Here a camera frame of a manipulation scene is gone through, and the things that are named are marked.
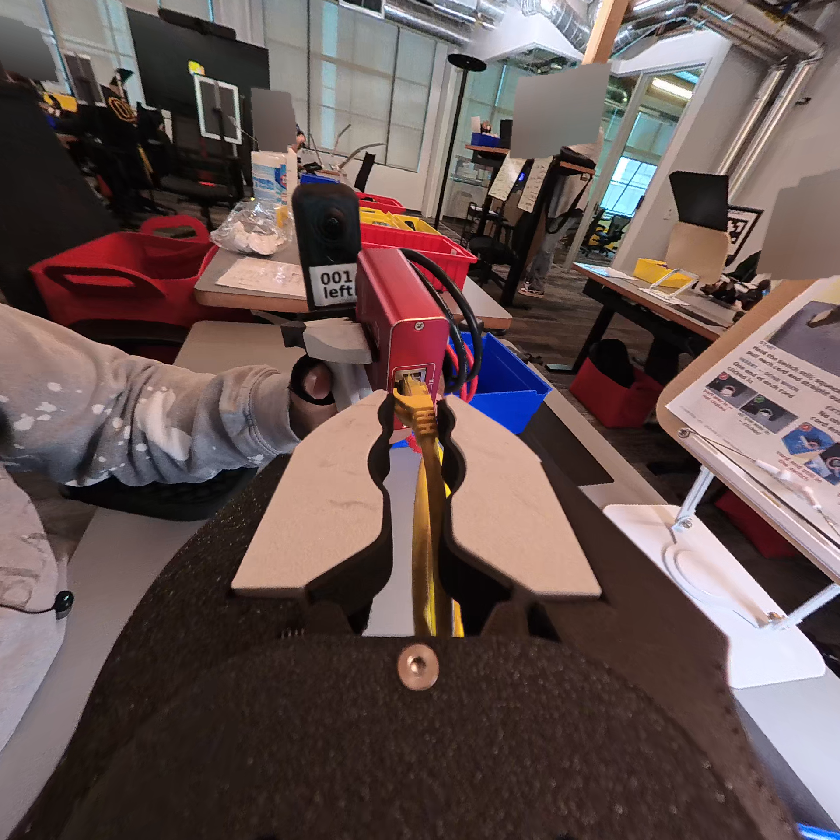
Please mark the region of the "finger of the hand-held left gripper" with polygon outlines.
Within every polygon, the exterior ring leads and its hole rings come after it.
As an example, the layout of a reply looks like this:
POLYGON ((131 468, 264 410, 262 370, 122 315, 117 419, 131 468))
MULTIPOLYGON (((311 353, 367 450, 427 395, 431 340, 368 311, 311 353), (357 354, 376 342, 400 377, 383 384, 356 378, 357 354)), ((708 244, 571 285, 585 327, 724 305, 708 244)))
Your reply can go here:
POLYGON ((307 355, 334 364, 372 363, 372 352, 363 326, 350 319, 307 321, 303 330, 307 355))

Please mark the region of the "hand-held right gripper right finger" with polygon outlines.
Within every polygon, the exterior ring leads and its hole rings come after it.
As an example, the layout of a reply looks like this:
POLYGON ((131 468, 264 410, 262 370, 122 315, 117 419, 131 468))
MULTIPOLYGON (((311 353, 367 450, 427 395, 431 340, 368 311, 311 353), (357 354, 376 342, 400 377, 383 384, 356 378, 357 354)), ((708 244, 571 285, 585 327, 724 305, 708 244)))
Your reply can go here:
POLYGON ((457 397, 438 404, 444 500, 440 578, 457 601, 594 600, 602 588, 543 463, 457 397))

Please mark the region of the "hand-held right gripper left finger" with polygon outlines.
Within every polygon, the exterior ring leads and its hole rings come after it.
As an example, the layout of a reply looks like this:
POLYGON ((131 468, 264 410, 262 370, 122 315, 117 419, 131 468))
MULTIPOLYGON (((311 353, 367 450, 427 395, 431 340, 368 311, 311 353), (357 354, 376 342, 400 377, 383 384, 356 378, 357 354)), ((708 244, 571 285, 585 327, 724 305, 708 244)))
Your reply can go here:
POLYGON ((310 432, 282 472, 232 592, 310 603, 367 603, 392 570, 383 482, 393 399, 385 391, 310 432))

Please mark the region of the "red metal ethernet adapter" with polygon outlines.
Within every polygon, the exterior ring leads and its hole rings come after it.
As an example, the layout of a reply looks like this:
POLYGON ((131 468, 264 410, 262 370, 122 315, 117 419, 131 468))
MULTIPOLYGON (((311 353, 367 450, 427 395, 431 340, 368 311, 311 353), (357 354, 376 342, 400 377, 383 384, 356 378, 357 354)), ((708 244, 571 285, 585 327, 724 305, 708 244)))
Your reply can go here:
POLYGON ((363 248, 355 278, 355 317, 371 352, 371 389, 392 392, 409 376, 435 397, 449 341, 449 320, 398 248, 363 248))

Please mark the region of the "person's left forearm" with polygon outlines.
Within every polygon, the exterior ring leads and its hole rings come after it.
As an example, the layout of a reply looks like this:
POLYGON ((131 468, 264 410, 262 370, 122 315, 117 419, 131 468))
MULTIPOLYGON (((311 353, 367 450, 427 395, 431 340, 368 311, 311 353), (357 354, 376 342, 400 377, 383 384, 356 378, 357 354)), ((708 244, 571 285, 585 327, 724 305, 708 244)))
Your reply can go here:
POLYGON ((264 365, 195 373, 2 306, 2 467, 69 487, 259 467, 300 443, 289 383, 264 365))

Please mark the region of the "person's left hand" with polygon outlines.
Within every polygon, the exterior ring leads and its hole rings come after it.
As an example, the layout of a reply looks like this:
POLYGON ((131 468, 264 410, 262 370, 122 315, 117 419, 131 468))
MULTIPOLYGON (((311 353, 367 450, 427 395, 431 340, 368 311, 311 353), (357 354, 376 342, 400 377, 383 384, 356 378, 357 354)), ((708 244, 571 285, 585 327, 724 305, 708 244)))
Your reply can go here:
POLYGON ((302 355, 292 367, 289 382, 290 427, 303 439, 334 416, 333 374, 321 360, 302 355))

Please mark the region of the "white blue wipes canister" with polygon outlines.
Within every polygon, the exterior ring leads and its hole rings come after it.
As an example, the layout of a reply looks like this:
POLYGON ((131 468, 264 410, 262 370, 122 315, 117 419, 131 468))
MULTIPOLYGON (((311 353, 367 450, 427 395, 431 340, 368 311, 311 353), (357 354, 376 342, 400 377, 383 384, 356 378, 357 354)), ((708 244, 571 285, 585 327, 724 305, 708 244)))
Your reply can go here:
POLYGON ((255 200, 275 206, 287 205, 287 161, 287 152, 251 152, 252 191, 255 200))

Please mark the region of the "yellow plastic tray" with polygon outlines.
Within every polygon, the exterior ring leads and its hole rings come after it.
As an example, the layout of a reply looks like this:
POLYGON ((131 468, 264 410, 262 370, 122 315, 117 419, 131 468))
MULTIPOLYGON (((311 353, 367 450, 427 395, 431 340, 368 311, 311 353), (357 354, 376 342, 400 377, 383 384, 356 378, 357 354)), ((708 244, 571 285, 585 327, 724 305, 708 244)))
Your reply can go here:
POLYGON ((369 226, 413 231, 425 235, 440 235, 440 232, 435 227, 425 222, 421 217, 399 213, 394 214, 374 207, 361 206, 360 221, 362 224, 369 226))

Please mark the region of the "grey tablet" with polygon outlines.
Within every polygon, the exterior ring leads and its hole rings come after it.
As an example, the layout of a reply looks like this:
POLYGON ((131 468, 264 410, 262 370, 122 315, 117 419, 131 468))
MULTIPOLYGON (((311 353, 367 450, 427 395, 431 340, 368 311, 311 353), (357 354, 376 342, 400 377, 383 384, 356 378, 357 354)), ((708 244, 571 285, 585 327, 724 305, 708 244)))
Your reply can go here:
POLYGON ((192 75, 199 131, 202 137, 242 144, 239 90, 236 85, 192 75))

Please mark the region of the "black and red bag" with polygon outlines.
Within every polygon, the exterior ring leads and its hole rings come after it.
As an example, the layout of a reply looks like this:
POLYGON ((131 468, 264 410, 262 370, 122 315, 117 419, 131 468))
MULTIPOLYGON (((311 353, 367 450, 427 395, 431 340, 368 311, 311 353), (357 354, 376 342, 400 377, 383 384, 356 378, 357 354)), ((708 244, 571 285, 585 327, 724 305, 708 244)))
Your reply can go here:
POLYGON ((655 411, 664 387, 631 362, 624 342, 602 339, 588 350, 569 390, 604 427, 637 429, 655 411))

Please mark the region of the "standing desk with hanging papers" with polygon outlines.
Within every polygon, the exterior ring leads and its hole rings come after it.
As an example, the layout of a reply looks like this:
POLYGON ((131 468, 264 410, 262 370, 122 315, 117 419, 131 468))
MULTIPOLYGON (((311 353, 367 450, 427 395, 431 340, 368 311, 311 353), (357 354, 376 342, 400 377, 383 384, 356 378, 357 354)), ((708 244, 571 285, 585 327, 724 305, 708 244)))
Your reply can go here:
MULTIPOLYGON (((487 219, 494 212, 492 210, 494 202, 499 201, 504 204, 504 202, 507 201, 513 187, 522 178, 527 178, 526 175, 522 175, 522 171, 531 164, 531 160, 528 159, 519 165, 519 169, 513 177, 512 186, 510 188, 503 186, 501 188, 501 198, 496 198, 492 193, 492 189, 500 169, 505 166, 505 161, 509 156, 509 150, 503 149, 500 146, 486 145, 482 141, 478 143, 469 143, 466 148, 473 153, 473 163, 476 165, 482 165, 491 170, 487 195, 481 205, 481 209, 477 217, 479 220, 477 230, 480 233, 484 229, 487 219)), ((573 152, 570 148, 563 148, 561 154, 557 154, 549 158, 548 162, 550 163, 549 171, 553 172, 554 170, 557 170, 560 176, 584 175, 586 177, 592 177, 595 173, 595 163, 590 159, 573 152)))

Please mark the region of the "red tote bag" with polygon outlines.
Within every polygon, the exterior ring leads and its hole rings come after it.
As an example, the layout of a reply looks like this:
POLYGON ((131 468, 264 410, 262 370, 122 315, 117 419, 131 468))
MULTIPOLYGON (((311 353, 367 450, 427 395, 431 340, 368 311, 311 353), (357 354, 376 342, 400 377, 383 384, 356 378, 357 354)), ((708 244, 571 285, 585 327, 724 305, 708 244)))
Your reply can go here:
POLYGON ((93 239, 29 268, 52 321, 147 322, 192 327, 209 320, 194 288, 218 252, 193 217, 156 217, 139 232, 93 239))

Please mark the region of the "black monitor screen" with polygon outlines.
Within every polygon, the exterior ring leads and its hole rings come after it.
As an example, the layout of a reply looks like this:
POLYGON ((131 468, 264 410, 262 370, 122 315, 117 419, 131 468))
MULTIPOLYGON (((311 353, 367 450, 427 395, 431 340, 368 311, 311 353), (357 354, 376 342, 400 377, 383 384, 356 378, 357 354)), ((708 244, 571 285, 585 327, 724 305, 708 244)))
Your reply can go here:
POLYGON ((199 17, 159 9, 147 14, 128 8, 127 17, 147 105, 172 115, 196 116, 191 64, 206 77, 234 85, 248 96, 270 85, 269 53, 237 39, 233 28, 199 17))

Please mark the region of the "small yellow bin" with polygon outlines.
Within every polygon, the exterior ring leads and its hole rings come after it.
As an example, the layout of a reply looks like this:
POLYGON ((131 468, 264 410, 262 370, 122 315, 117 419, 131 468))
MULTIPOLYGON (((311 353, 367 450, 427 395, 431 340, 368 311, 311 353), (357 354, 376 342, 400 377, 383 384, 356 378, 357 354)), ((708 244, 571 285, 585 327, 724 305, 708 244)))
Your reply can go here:
POLYGON ((669 268, 663 260, 639 258, 632 271, 632 276, 659 290, 676 290, 689 286, 698 280, 698 276, 669 268))

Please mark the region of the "person's torso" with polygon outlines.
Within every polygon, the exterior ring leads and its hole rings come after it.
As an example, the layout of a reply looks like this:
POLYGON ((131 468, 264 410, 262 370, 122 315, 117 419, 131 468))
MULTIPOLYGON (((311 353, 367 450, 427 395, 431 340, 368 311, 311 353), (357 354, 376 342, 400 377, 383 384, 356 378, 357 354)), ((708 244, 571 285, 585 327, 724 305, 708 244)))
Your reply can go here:
POLYGON ((1 748, 13 737, 65 638, 55 602, 68 540, 45 529, 29 494, 1 470, 1 748))

